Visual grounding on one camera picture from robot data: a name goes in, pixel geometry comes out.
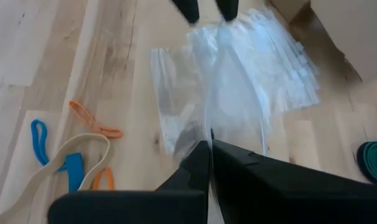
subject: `wooden floor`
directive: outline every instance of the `wooden floor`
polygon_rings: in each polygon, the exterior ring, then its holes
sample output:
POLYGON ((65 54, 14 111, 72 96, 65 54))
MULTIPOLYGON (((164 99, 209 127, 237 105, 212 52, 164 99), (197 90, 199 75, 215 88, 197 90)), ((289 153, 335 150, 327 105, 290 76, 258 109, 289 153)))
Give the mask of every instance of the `wooden floor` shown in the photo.
MULTIPOLYGON (((200 25, 218 21, 214 2, 199 2, 200 25)), ((242 0, 240 11, 261 3, 242 0)), ((39 168, 29 131, 34 118, 48 125, 50 157, 86 131, 71 115, 70 100, 124 131, 113 141, 110 164, 117 189, 163 183, 177 161, 163 150, 149 52, 183 45, 192 29, 168 0, 0 0, 0 212, 39 168)), ((269 156, 366 182, 353 153, 377 139, 377 77, 362 83, 317 19, 291 29, 320 70, 321 104, 273 118, 269 156)), ((89 150, 88 167, 98 147, 80 147, 89 150)), ((66 181, 57 174, 41 186, 23 214, 29 223, 46 212, 42 206, 33 215, 30 207, 48 203, 43 195, 66 193, 66 181)))

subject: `stack of plastic bags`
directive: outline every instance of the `stack of plastic bags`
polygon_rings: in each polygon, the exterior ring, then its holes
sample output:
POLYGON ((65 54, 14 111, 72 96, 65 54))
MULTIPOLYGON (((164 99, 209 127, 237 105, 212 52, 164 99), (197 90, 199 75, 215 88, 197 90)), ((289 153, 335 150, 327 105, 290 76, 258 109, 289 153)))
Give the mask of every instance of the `stack of plastic bags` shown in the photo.
POLYGON ((266 153, 270 117, 317 104, 317 69, 264 8, 153 49, 151 70, 167 152, 215 139, 266 153))

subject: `orange resistance band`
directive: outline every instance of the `orange resistance band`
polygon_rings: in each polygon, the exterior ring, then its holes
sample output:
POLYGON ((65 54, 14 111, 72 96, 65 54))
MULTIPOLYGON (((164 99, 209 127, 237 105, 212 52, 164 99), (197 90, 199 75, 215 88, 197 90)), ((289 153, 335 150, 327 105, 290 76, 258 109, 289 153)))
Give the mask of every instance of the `orange resistance band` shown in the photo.
POLYGON ((95 119, 85 109, 80 103, 76 101, 70 101, 70 108, 75 113, 77 118, 82 121, 82 123, 93 133, 102 134, 107 138, 120 138, 123 135, 123 132, 116 128, 110 128, 106 126, 101 126, 96 123, 95 119))
MULTIPOLYGON (((110 128, 106 126, 100 126, 96 123, 95 119, 89 113, 88 110, 85 109, 80 103, 76 101, 70 101, 70 108, 78 117, 79 120, 93 133, 102 134, 107 138, 120 138, 123 135, 123 132, 116 128, 110 128)), ((95 180, 93 182, 93 189, 99 189, 99 183, 101 179, 101 175, 103 172, 106 172, 107 180, 108 180, 108 188, 110 190, 114 190, 114 177, 111 169, 109 167, 104 168, 98 174, 96 174, 95 180)))

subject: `blue resistance band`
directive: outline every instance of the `blue resistance band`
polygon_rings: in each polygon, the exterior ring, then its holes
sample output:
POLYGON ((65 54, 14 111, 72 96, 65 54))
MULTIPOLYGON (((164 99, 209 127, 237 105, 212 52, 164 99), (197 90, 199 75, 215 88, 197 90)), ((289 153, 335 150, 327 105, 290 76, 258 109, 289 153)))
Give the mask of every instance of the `blue resistance band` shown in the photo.
MULTIPOLYGON (((47 128, 45 123, 35 119, 31 122, 32 133, 32 147, 38 161, 43 165, 49 163, 49 158, 46 156, 46 137, 47 128), (40 138, 38 135, 37 125, 39 124, 41 129, 40 138)), ((83 171, 83 159, 82 154, 77 152, 69 154, 65 157, 65 163, 57 171, 67 171, 68 174, 68 189, 69 192, 75 192, 79 189, 83 178, 85 176, 83 171)))

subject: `beige resistance band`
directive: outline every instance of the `beige resistance band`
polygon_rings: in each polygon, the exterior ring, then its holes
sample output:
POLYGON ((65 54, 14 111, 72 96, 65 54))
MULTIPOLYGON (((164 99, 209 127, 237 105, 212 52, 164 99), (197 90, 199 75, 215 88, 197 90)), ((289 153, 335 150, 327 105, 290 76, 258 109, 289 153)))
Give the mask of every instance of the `beige resistance band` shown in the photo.
POLYGON ((57 155, 52 159, 46 166, 38 170, 28 181, 26 188, 21 193, 20 197, 17 199, 14 205, 9 209, 0 214, 0 224, 4 223, 9 217, 17 213, 24 205, 26 205, 29 200, 36 193, 39 185, 50 175, 54 174, 58 168, 64 164, 65 156, 74 152, 76 145, 81 142, 97 140, 102 141, 107 145, 105 154, 103 158, 95 165, 83 179, 79 190, 87 190, 90 188, 92 180, 95 178, 96 174, 102 171, 111 160, 111 147, 109 140, 102 134, 79 134, 70 138, 64 145, 58 150, 57 155))

